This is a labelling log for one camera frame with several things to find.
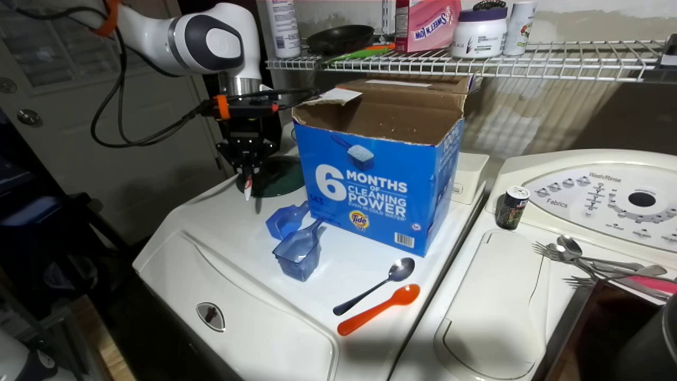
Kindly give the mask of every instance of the cable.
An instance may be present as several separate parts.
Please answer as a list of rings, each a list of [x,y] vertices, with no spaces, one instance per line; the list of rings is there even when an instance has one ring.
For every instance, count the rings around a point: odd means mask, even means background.
[[[65,8],[65,10],[59,10],[59,12],[50,12],[50,15],[38,15],[38,12],[30,12],[26,8],[14,8],[18,15],[22,16],[30,16],[30,19],[41,19],[41,21],[50,21],[50,19],[63,19],[63,16],[70,16],[74,12],[95,12],[99,15],[102,19],[105,19],[105,12],[102,12],[99,8],[90,8],[90,5],[72,5],[72,8]],[[132,146],[154,146],[158,142],[165,142],[167,137],[172,137],[174,132],[178,132],[187,120],[193,120],[194,116],[198,114],[204,114],[211,109],[211,102],[201,102],[198,106],[194,106],[193,109],[187,109],[183,116],[180,116],[176,122],[141,137],[141,139],[131,139],[125,130],[125,78],[126,78],[126,43],[125,43],[125,37],[120,34],[119,26],[113,26],[113,34],[117,34],[117,42],[120,47],[120,52],[119,52],[119,75],[111,84],[111,89],[105,93],[104,102],[96,106],[92,117],[90,117],[90,124],[88,124],[88,134],[95,144],[99,146],[105,146],[105,147],[132,147]],[[96,132],[96,124],[99,124],[99,117],[104,114],[104,109],[108,108],[108,103],[111,102],[111,97],[119,94],[119,109],[117,109],[117,129],[119,129],[119,134],[122,142],[105,142],[99,137]]]

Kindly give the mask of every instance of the white washing machine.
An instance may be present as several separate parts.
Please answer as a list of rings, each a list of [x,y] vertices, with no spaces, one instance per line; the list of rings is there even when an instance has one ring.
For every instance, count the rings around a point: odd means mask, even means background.
[[[282,273],[272,256],[277,241],[265,220],[277,207],[303,203],[305,187],[265,199],[253,213],[253,203],[226,179],[176,207],[132,267],[242,378],[386,378],[462,229],[479,209],[486,161],[485,155],[459,157],[450,211],[425,257],[325,225],[314,273],[295,282]],[[333,304],[382,282],[402,256],[415,257],[405,282],[384,284],[340,316],[331,312]],[[412,304],[380,312],[350,337],[336,333],[342,319],[382,302],[404,284],[421,285]]]
[[[527,186],[515,230],[497,196]],[[394,381],[530,378],[576,292],[571,264],[542,256],[558,235],[586,256],[677,269],[677,157],[569,149],[509,158],[449,275],[411,337]]]

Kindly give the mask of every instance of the white shelf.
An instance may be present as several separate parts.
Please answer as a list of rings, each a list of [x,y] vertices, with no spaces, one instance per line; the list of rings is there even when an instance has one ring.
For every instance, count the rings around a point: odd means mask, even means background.
[[[336,56],[322,71],[380,75],[492,75],[548,79],[677,83],[677,70],[657,65],[663,39],[532,42],[521,56],[456,59],[447,50],[384,52],[365,59]],[[269,70],[314,70],[316,54],[270,59]]]

